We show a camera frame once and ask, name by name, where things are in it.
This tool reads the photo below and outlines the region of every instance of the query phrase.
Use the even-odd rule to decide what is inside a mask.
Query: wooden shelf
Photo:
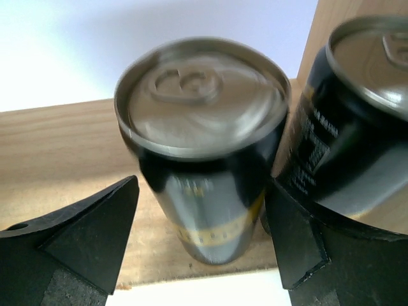
[[[300,89],[296,81],[292,86],[296,101]],[[230,265],[202,265],[188,255],[123,144],[111,99],[0,113],[0,147],[3,229],[138,176],[140,198],[120,288],[276,266],[260,224],[249,250]]]

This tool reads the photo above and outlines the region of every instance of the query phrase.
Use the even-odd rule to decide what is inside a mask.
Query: wooden surface
[[[296,81],[293,89],[296,100]],[[0,229],[137,174],[140,198],[120,288],[276,265],[260,224],[249,250],[230,265],[202,265],[186,253],[120,138],[111,99],[0,113],[0,148]]]
[[[300,87],[304,87],[317,52],[335,27],[349,18],[377,14],[408,16],[408,0],[319,0],[298,72]]]

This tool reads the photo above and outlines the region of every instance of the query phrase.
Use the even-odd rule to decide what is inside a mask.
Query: silver can lid
[[[176,160],[217,159],[256,143],[288,113],[291,86],[257,51],[190,38],[135,62],[115,91],[122,134]]]
[[[360,17],[326,46],[337,76],[374,107],[408,120],[408,17]]]
[[[129,116],[151,142],[217,151],[247,138],[277,99],[278,90],[255,69],[206,53],[147,73],[130,97]]]

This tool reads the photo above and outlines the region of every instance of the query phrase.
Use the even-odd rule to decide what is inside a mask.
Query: black plastic part
[[[139,196],[135,176],[0,231],[0,305],[105,305]]]
[[[293,306],[407,305],[408,236],[348,219],[276,181],[266,214]]]

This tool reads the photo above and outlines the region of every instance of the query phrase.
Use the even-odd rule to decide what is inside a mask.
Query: can rim
[[[276,86],[281,93],[282,100],[279,103],[279,106],[277,108],[272,108],[273,114],[267,116],[270,117],[270,120],[257,128],[255,132],[249,135],[249,137],[245,138],[244,140],[237,140],[228,143],[224,147],[217,150],[169,147],[167,145],[161,145],[160,143],[147,140],[132,128],[131,119],[129,118],[128,112],[129,95],[146,72],[157,64],[169,59],[178,58],[184,54],[193,54],[193,52],[196,52],[197,50],[200,52],[218,52],[230,55],[257,69],[268,80],[272,81],[274,86]],[[291,85],[289,79],[278,67],[278,65],[276,65],[276,63],[258,51],[241,43],[222,38],[202,36],[177,40],[172,43],[164,44],[143,55],[141,59],[130,65],[130,67],[125,70],[125,72],[123,72],[122,76],[119,78],[115,88],[114,108],[119,123],[119,128],[127,137],[129,137],[132,142],[135,142],[137,145],[149,151],[155,152],[156,154],[165,156],[168,159],[205,161],[228,155],[264,138],[285,118],[288,112],[288,103],[290,99]]]
[[[338,25],[330,34],[328,42],[325,46],[326,57],[328,63],[334,73],[344,82],[354,93],[359,97],[363,98],[367,103],[380,109],[394,117],[408,121],[408,110],[397,110],[395,108],[389,107],[388,100],[370,89],[366,88],[364,85],[357,84],[352,81],[347,73],[342,69],[341,65],[336,61],[333,49],[336,44],[338,44],[342,39],[349,36],[350,34],[360,33],[367,30],[381,30],[381,29],[401,29],[405,26],[408,29],[408,18],[406,16],[400,15],[371,15],[364,17],[356,17],[347,20],[340,25]]]

